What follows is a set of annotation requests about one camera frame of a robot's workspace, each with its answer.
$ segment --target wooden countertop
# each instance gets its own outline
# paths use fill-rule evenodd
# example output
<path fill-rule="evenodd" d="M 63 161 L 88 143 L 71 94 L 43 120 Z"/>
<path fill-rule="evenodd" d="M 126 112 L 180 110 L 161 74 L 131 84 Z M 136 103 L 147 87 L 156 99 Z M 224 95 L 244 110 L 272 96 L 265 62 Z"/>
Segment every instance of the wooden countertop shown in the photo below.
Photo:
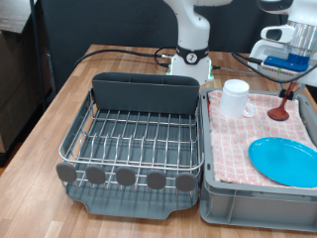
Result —
<path fill-rule="evenodd" d="M 21 34 L 30 15 L 29 0 L 0 0 L 0 31 Z"/>
<path fill-rule="evenodd" d="M 118 47 L 92 46 L 89 52 Z M 121 48 L 140 53 L 155 49 Z M 246 70 L 228 53 L 210 53 L 213 64 Z M 58 147 L 73 121 L 91 78 L 102 71 L 165 73 L 154 59 L 108 53 L 83 61 L 73 72 L 27 141 L 0 178 L 0 237 L 315 237 L 313 233 L 210 225 L 200 218 L 199 202 L 173 212 L 167 220 L 92 215 L 72 202 L 55 171 Z M 276 90 L 276 84 L 254 75 L 215 70 L 208 86 L 221 88 L 230 78 L 247 81 L 253 90 Z M 316 104 L 309 101 L 317 111 Z"/>

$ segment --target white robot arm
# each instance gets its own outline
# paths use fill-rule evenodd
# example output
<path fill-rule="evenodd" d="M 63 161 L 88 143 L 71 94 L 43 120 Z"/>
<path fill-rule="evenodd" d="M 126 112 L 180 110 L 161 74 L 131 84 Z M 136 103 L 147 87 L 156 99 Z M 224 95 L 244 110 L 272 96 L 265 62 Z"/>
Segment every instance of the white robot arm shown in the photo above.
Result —
<path fill-rule="evenodd" d="M 208 57 L 210 24 L 194 11 L 195 6 L 221 6 L 232 0 L 163 0 L 174 11 L 178 22 L 177 54 L 170 73 L 196 78 L 200 84 L 212 78 Z"/>
<path fill-rule="evenodd" d="M 317 64 L 317 1 L 316 0 L 258 0 L 259 6 L 271 14 L 288 15 L 283 26 L 262 31 L 262 40 L 252 50 L 251 58 L 262 60 L 261 65 L 250 63 L 265 75 L 290 80 Z M 317 69 L 298 82 L 317 86 Z"/>

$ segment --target blue plate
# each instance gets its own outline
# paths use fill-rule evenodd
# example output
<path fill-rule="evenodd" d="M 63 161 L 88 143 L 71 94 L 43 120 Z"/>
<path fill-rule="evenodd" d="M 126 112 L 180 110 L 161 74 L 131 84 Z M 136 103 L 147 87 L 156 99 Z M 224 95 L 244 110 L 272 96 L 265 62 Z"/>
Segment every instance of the blue plate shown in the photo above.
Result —
<path fill-rule="evenodd" d="M 265 176 L 284 185 L 317 186 L 317 152 L 282 138 L 267 137 L 249 147 L 254 166 Z"/>

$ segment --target dish towel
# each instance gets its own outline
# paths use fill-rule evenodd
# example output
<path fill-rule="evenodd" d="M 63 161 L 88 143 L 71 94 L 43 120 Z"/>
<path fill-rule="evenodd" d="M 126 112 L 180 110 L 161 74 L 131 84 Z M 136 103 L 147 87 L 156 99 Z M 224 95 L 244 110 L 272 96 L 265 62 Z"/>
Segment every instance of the dish towel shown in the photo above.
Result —
<path fill-rule="evenodd" d="M 262 175 L 251 163 L 250 144 L 263 137 L 280 137 L 294 140 L 316 150 L 299 116 L 299 103 L 287 101 L 290 117 L 277 122 L 267 116 L 271 108 L 278 107 L 281 98 L 270 95 L 250 94 L 251 103 L 257 107 L 254 117 L 230 119 L 219 113 L 222 91 L 209 93 L 209 121 L 214 168 L 214 180 L 262 186 L 288 187 Z"/>

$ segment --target white cup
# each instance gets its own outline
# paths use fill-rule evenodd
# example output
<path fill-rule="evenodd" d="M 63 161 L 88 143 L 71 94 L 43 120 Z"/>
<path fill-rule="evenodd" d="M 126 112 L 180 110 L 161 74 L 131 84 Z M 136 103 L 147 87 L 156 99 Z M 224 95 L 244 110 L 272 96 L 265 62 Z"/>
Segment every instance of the white cup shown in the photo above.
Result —
<path fill-rule="evenodd" d="M 243 116 L 253 117 L 256 107 L 249 99 L 249 85 L 238 79 L 231 79 L 225 82 L 220 103 L 220 113 L 225 117 L 239 119 Z"/>

